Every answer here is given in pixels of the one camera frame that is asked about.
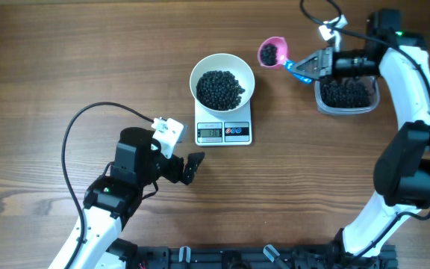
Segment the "pink scoop blue handle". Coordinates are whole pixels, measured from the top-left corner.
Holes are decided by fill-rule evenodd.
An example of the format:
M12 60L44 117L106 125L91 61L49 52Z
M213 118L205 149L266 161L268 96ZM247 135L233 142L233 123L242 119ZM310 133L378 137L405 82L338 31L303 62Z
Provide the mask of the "pink scoop blue handle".
M263 41L258 49L257 58L259 64L264 68L284 68L304 84L310 84L313 81L311 78L292 71L295 62L289 59L288 46L284 37L270 37Z

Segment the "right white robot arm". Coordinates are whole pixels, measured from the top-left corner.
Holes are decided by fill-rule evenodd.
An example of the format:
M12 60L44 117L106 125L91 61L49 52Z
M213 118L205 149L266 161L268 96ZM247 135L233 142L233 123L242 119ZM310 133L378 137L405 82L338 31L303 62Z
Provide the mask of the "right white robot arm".
M399 10L370 14L365 47L337 44L287 66L317 81L379 75L387 83L398 132L377 160L375 192L342 231L343 251L353 259L377 256L408 218L430 219L430 69L422 35L402 31Z

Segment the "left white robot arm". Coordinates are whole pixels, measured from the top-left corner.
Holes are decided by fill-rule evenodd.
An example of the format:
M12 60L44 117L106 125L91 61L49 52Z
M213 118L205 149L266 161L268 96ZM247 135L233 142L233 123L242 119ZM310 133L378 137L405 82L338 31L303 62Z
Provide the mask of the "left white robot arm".
M137 245L119 235L147 198L144 187L154 185L160 177L189 185L205 157L203 152L195 152L187 158L167 158L153 134L139 127L121 131L114 161L86 190L83 218L51 268L141 268Z

